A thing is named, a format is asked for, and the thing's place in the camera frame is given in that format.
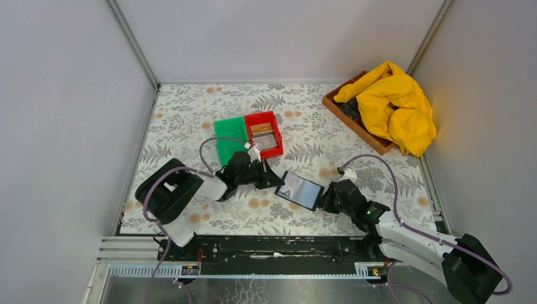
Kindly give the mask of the black leather card holder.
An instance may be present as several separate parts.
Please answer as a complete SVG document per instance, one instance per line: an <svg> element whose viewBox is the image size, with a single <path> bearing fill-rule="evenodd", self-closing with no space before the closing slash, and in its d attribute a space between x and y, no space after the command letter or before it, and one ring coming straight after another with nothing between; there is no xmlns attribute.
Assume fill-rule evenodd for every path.
<svg viewBox="0 0 537 304"><path fill-rule="evenodd" d="M323 186L290 171L285 171L282 180L284 185L276 188L276 196L312 212L317 209L325 189Z"/></svg>

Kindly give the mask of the green plastic bin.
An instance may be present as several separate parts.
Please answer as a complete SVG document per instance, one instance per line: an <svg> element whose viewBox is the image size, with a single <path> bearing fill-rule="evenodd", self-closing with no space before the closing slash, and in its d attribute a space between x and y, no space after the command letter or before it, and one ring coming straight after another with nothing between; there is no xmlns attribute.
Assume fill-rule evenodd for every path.
<svg viewBox="0 0 537 304"><path fill-rule="evenodd" d="M214 123L216 137L228 137L237 139L239 142L228 139L217 139L217 153L222 166L227 165L236 151L247 151L244 144L250 141L244 117L235 117L225 120L217 120Z"/></svg>

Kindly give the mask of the red plastic bin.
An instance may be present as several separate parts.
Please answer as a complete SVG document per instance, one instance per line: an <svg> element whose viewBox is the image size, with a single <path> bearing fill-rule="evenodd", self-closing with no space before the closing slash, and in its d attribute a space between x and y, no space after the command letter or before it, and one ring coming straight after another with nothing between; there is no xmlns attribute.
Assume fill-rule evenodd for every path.
<svg viewBox="0 0 537 304"><path fill-rule="evenodd" d="M261 159L284 154L282 134L273 111L265 111L244 116L250 143L260 151Z"/></svg>

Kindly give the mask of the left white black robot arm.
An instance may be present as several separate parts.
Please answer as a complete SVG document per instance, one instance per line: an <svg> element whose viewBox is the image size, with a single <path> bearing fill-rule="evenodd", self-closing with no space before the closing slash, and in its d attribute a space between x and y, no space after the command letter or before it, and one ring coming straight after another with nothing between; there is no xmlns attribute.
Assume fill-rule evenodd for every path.
<svg viewBox="0 0 537 304"><path fill-rule="evenodd" d="M150 213L150 219L173 243L172 252L181 260L189 260L196 254L197 245L192 240L194 229L181 215L187 205L194 198L226 201L236 194L239 186L248 184L266 189L283 186L284 181L266 160L253 160L244 151L234 153L228 164L213 176L173 158L142 182L135 198L142 203L144 216Z"/></svg>

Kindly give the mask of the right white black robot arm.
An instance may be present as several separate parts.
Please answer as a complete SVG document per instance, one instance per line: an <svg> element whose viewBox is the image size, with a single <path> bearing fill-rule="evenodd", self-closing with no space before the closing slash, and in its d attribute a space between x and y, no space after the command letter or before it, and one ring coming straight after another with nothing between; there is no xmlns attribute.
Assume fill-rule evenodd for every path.
<svg viewBox="0 0 537 304"><path fill-rule="evenodd" d="M343 213L370 239L364 255L386 256L427 273L461 303L486 303L502 280L498 265L470 234L455 237L396 218L388 206L368 200L350 180L330 184L320 199L326 212Z"/></svg>

